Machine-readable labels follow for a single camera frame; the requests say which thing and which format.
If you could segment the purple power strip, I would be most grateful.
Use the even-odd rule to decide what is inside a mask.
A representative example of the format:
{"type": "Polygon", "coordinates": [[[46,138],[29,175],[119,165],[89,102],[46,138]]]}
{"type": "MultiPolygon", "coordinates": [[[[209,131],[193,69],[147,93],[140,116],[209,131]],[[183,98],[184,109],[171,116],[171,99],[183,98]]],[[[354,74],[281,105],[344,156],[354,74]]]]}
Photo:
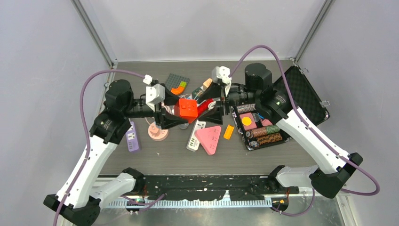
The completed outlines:
{"type": "Polygon", "coordinates": [[[138,140],[136,126],[133,121],[129,122],[130,122],[130,128],[126,132],[128,151],[130,153],[136,153],[141,150],[141,146],[138,140]]]}

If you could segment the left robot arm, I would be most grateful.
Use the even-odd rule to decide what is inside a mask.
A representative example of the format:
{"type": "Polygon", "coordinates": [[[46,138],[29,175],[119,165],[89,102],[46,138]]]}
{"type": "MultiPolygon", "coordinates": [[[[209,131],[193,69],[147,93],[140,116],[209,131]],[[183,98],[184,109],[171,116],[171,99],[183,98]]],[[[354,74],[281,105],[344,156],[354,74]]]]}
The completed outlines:
{"type": "Polygon", "coordinates": [[[77,226],[90,226],[101,209],[119,196],[140,194],[144,175],[133,168],[124,169],[114,180],[93,189],[107,159],[131,128],[132,118],[153,117],[162,129],[186,123],[186,119],[168,113],[165,106],[175,105],[180,97],[164,84],[152,81],[144,98],[135,98],[127,80],[113,81],[105,93],[104,110],[85,129],[87,145],[72,174],[56,194],[49,194],[45,206],[77,226]]]}

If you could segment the pink round socket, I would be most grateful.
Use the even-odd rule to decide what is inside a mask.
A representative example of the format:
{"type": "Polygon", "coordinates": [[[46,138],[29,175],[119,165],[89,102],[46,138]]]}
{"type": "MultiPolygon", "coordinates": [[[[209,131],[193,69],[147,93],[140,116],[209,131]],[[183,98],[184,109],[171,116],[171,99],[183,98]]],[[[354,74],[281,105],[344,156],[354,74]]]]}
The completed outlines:
{"type": "Polygon", "coordinates": [[[149,125],[147,131],[148,131],[149,137],[154,141],[163,141],[169,135],[168,129],[160,129],[156,126],[156,124],[154,122],[149,125]]]}

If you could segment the beige cube adapter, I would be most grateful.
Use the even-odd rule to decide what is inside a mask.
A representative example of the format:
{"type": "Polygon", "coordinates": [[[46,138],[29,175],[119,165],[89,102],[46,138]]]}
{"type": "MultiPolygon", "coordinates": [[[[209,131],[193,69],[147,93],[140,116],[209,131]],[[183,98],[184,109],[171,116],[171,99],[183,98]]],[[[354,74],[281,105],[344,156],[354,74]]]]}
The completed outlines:
{"type": "Polygon", "coordinates": [[[203,82],[202,89],[205,91],[208,87],[212,84],[213,80],[208,78],[206,81],[203,82]]]}

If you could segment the pink triangular socket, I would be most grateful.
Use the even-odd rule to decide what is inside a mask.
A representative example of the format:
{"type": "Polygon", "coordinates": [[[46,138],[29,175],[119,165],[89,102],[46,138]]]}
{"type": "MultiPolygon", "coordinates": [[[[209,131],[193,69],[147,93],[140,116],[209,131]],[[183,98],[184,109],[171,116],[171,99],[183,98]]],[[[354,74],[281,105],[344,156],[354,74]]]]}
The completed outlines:
{"type": "Polygon", "coordinates": [[[195,132],[197,139],[208,155],[216,153],[221,130],[221,126],[213,126],[199,129],[195,132]]]}

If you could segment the red cube adapter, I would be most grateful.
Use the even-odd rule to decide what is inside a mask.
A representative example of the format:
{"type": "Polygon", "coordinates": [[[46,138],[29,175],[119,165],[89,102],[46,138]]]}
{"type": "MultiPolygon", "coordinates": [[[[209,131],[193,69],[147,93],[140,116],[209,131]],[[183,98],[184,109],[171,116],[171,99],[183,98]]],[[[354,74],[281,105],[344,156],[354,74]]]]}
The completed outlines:
{"type": "Polygon", "coordinates": [[[197,101],[180,98],[174,106],[174,115],[186,119],[191,124],[198,117],[197,101]]]}

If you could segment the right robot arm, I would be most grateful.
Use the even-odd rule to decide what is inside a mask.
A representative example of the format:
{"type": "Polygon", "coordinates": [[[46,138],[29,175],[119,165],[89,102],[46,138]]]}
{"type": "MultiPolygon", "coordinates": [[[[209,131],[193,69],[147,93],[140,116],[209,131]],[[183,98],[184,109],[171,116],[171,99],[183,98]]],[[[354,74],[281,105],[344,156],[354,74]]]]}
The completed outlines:
{"type": "Polygon", "coordinates": [[[217,66],[212,70],[212,83],[200,96],[199,102],[216,99],[215,106],[200,117],[201,121],[221,125],[223,115],[231,106],[253,104],[262,117],[293,138],[315,161],[311,167],[277,166],[269,174],[269,188],[281,193],[287,187],[309,187],[327,198],[334,198],[353,175],[363,159],[358,153],[348,153],[327,138],[291,102],[287,89],[277,89],[272,73],[261,63],[245,67],[245,84],[232,87],[230,69],[217,66]]]}

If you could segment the dark green cube adapter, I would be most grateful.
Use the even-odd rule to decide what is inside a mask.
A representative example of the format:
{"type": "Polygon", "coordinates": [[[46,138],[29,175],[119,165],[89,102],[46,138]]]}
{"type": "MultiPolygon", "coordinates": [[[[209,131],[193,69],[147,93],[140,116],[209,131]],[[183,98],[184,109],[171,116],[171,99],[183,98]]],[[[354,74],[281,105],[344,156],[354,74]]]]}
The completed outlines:
{"type": "Polygon", "coordinates": [[[192,92],[192,98],[197,99],[198,97],[200,97],[202,95],[203,92],[204,92],[204,90],[201,87],[196,88],[192,92]]]}

